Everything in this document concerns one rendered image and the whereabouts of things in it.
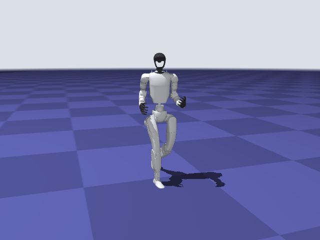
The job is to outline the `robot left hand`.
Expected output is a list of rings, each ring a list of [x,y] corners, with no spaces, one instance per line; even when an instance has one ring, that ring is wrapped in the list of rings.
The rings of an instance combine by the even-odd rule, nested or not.
[[[184,98],[183,98],[184,97]],[[181,108],[184,108],[185,106],[186,106],[186,97],[185,96],[183,96],[183,97],[181,97],[183,100],[181,100],[181,99],[179,99],[180,101],[179,101],[179,103],[180,104],[177,104],[177,105],[179,105]]]

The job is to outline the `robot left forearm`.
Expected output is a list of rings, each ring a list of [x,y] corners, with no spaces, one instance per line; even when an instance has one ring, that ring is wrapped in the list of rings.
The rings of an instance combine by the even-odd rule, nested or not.
[[[177,94],[178,95],[178,94]],[[179,105],[180,105],[180,103],[179,102],[182,102],[181,100],[180,100],[180,97],[179,97],[179,95],[178,96],[176,96],[176,97],[174,97],[174,99],[173,99],[173,101],[176,103],[176,105],[178,106],[178,107],[180,107]],[[178,105],[179,104],[179,105]],[[185,108],[185,107],[184,107]]]

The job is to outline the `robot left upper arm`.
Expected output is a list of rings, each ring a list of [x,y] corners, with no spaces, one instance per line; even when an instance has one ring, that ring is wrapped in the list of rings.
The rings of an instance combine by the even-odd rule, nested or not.
[[[171,93],[170,98],[173,100],[174,97],[178,96],[177,89],[178,89],[178,77],[174,73],[170,73],[170,80],[171,80]]]

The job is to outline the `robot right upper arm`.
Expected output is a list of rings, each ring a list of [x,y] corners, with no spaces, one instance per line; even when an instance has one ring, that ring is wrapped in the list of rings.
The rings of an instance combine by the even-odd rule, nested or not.
[[[144,73],[141,75],[141,80],[140,80],[140,95],[146,97],[147,91],[147,82],[149,81],[150,73]]]

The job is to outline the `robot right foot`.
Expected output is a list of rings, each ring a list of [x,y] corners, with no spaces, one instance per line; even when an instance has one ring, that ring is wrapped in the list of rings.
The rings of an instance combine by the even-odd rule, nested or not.
[[[153,183],[160,189],[165,188],[165,186],[162,184],[162,182],[160,180],[157,179],[157,181],[155,181],[155,178],[153,179]]]

